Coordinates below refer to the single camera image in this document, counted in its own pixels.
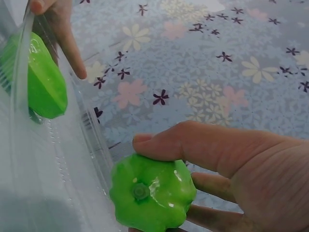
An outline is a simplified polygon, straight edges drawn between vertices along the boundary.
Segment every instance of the yellow flower print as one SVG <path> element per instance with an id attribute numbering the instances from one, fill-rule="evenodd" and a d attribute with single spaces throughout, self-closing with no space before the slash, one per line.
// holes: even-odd
<path id="1" fill-rule="evenodd" d="M 140 30 L 140 26 L 138 24 L 134 24 L 132 30 L 127 27 L 123 27 L 123 32 L 129 36 L 129 40 L 124 45 L 123 51 L 128 51 L 131 45 L 136 51 L 140 50 L 140 43 L 147 43 L 150 41 L 150 38 L 147 36 L 149 34 L 149 29 L 144 28 Z"/>
<path id="2" fill-rule="evenodd" d="M 196 22 L 207 13 L 207 6 L 202 5 L 197 8 L 184 0 L 163 0 L 160 7 L 165 10 L 170 17 L 184 22 Z"/>
<path id="3" fill-rule="evenodd" d="M 185 97 L 198 97 L 200 94 L 197 92 L 196 88 L 192 88 L 191 84 L 184 83 L 180 89 L 180 94 Z"/>
<path id="4" fill-rule="evenodd" d="M 229 114 L 229 111 L 227 111 L 226 109 L 229 107 L 229 104 L 230 104 L 229 99 L 225 96 L 217 97 L 216 103 L 219 104 L 223 117 L 227 117 Z"/>
<path id="5" fill-rule="evenodd" d="M 198 121 L 198 122 L 203 122 L 202 119 L 205 117 L 204 110 L 193 108 L 192 111 L 194 114 L 191 116 L 188 116 L 187 119 Z"/>
<path id="6" fill-rule="evenodd" d="M 220 95 L 222 88 L 219 85 L 211 84 L 211 86 L 206 87 L 207 90 L 211 91 L 211 96 L 215 98 L 216 96 Z"/>
<path id="7" fill-rule="evenodd" d="M 198 102 L 198 99 L 195 97 L 190 97 L 188 99 L 188 105 L 192 108 L 201 107 L 203 106 L 203 102 Z"/>
<path id="8" fill-rule="evenodd" d="M 98 77 L 102 77 L 104 75 L 104 70 L 106 65 L 100 64 L 99 61 L 94 62 L 92 66 L 86 67 L 87 72 L 87 81 L 89 83 L 93 83 Z"/>
<path id="9" fill-rule="evenodd" d="M 221 115 L 222 115 L 222 111 L 221 111 L 220 107 L 218 105 L 213 105 L 213 104 L 211 104 L 206 109 L 206 112 L 208 112 L 211 115 L 210 120 L 212 122 L 216 121 L 217 119 L 220 119 Z"/>
<path id="10" fill-rule="evenodd" d="M 180 86 L 179 88 L 179 93 L 184 94 L 186 92 L 192 91 L 192 86 L 188 82 L 185 82 L 183 85 Z"/>
<path id="11" fill-rule="evenodd" d="M 309 52 L 301 51 L 300 55 L 294 56 L 297 60 L 298 65 L 306 65 L 307 69 L 309 69 Z"/>
<path id="12" fill-rule="evenodd" d="M 228 125 L 230 125 L 231 121 L 232 121 L 231 117 L 224 116 L 221 120 L 218 121 L 218 125 L 228 126 Z"/>
<path id="13" fill-rule="evenodd" d="M 258 84 L 262 80 L 262 76 L 268 80 L 268 81 L 274 81 L 274 78 L 269 73 L 275 73 L 278 71 L 275 67 L 267 67 L 267 68 L 261 68 L 259 62 L 255 57 L 250 57 L 250 62 L 243 61 L 241 64 L 245 66 L 246 70 L 242 72 L 242 75 L 244 76 L 253 76 L 253 82 Z"/>
<path id="14" fill-rule="evenodd" d="M 203 92 L 202 93 L 202 98 L 203 98 L 203 101 L 204 101 L 205 105 L 209 105 L 210 102 L 213 102 L 213 99 L 211 98 L 211 94 L 207 94 L 207 93 Z"/>
<path id="15" fill-rule="evenodd" d="M 197 79 L 197 86 L 198 86 L 198 88 L 200 88 L 201 90 L 205 91 L 205 90 L 206 90 L 207 83 L 205 82 L 205 80 Z"/>

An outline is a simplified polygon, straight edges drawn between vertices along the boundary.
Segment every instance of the finger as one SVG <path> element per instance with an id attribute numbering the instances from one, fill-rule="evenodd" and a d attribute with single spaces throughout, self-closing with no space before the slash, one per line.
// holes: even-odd
<path id="1" fill-rule="evenodd" d="M 136 135 L 133 147 L 156 160 L 187 160 L 231 178 L 245 163 L 262 152 L 272 153 L 296 140 L 258 130 L 237 130 L 186 121 L 152 137 Z"/>
<path id="2" fill-rule="evenodd" d="M 86 79 L 86 67 L 74 39 L 70 24 L 64 23 L 61 26 L 51 24 L 51 28 L 57 38 L 57 41 L 64 55 L 68 59 L 77 77 L 80 79 Z"/>
<path id="3" fill-rule="evenodd" d="M 129 228 L 128 232 L 142 232 L 142 231 L 134 229 L 134 228 Z M 188 232 L 188 231 L 185 231 L 185 230 L 180 229 L 180 228 L 176 228 L 176 229 L 168 229 L 168 230 L 166 230 L 166 232 Z"/>
<path id="4" fill-rule="evenodd" d="M 191 176 L 198 190 L 217 196 L 225 201 L 236 203 L 231 191 L 231 182 L 228 178 L 207 173 L 192 173 Z"/>
<path id="5" fill-rule="evenodd" d="M 44 14 L 57 0 L 30 0 L 30 9 L 35 15 Z"/>
<path id="6" fill-rule="evenodd" d="M 187 220 L 213 232 L 261 232 L 245 215 L 192 205 Z"/>

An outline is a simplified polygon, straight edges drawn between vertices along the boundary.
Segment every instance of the wet pepper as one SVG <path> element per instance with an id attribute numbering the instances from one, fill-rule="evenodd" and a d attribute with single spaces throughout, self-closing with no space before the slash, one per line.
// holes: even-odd
<path id="1" fill-rule="evenodd" d="M 13 72 L 7 60 L 15 58 L 18 43 L 19 35 L 12 36 L 0 56 L 2 70 L 9 82 Z M 65 79 L 43 40 L 33 32 L 28 55 L 28 104 L 38 115 L 49 119 L 63 115 L 68 106 Z"/>
<path id="2" fill-rule="evenodd" d="M 196 193 L 182 160 L 162 162 L 133 154 L 112 170 L 110 198 L 116 219 L 143 232 L 181 226 Z"/>

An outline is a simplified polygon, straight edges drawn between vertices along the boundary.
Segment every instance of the tablecloth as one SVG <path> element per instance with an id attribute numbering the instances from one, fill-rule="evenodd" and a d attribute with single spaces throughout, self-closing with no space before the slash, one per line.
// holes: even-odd
<path id="1" fill-rule="evenodd" d="M 81 86 L 114 161 L 133 152 L 135 133 L 188 119 L 309 138 L 309 1 L 78 3 Z M 202 192 L 195 203 L 241 212 Z"/>

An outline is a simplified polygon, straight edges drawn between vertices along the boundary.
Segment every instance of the pepper stem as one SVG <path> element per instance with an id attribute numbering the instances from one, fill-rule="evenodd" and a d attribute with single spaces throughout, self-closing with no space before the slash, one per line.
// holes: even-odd
<path id="1" fill-rule="evenodd" d="M 136 200 L 143 200 L 150 195 L 149 188 L 143 183 L 137 183 L 133 187 L 133 196 Z"/>

